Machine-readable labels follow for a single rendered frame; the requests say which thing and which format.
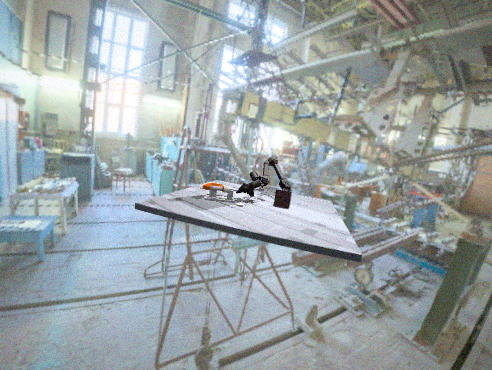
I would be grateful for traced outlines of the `orange rectangular tray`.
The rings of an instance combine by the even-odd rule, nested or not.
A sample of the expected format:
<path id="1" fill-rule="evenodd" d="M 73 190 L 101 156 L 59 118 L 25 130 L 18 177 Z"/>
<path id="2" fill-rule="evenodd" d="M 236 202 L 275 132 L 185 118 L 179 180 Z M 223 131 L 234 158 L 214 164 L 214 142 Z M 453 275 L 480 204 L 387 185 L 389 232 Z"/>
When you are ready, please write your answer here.
<path id="1" fill-rule="evenodd" d="M 205 190 L 210 190 L 210 185 L 211 185 L 211 186 L 221 186 L 221 187 L 223 187 L 223 184 L 208 183 L 208 184 L 203 185 L 203 186 L 202 186 L 202 189 L 205 189 Z"/>

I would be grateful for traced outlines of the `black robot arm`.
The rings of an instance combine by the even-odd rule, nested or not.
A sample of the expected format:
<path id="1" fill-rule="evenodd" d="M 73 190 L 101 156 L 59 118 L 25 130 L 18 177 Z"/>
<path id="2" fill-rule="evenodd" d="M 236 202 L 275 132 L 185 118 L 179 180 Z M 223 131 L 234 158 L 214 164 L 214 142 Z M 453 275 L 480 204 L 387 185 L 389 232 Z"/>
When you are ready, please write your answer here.
<path id="1" fill-rule="evenodd" d="M 263 186 L 267 186 L 270 179 L 269 179 L 269 176 L 268 176 L 268 168 L 269 166 L 273 166 L 278 177 L 279 177 L 279 185 L 280 185 L 280 188 L 282 188 L 283 191 L 289 191 L 291 192 L 291 188 L 292 188 L 292 185 L 290 184 L 289 180 L 287 178 L 285 178 L 279 164 L 278 164 L 278 158 L 276 155 L 272 155 L 270 158 L 268 158 L 264 164 L 263 164 L 263 176 L 262 175 L 258 175 L 258 172 L 256 171 L 252 171 L 249 175 L 252 179 L 252 181 L 254 182 L 254 185 L 255 187 L 262 187 Z M 262 180 L 261 180 L 262 179 Z M 250 194 L 249 196 L 250 197 L 254 197 L 254 190 L 255 189 L 251 189 L 250 190 Z"/>

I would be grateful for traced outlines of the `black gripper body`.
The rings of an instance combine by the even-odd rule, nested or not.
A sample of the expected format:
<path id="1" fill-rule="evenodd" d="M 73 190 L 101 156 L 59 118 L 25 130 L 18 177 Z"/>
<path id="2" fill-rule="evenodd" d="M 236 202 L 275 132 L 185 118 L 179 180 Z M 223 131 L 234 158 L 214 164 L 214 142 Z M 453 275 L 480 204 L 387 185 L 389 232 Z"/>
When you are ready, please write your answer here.
<path id="1" fill-rule="evenodd" d="M 242 183 L 242 185 L 243 185 L 243 187 L 245 189 L 245 192 L 247 192 L 247 195 L 249 195 L 251 193 L 250 192 L 251 189 L 255 189 L 256 188 L 255 185 L 254 185 L 254 182 L 250 182 L 248 184 Z"/>

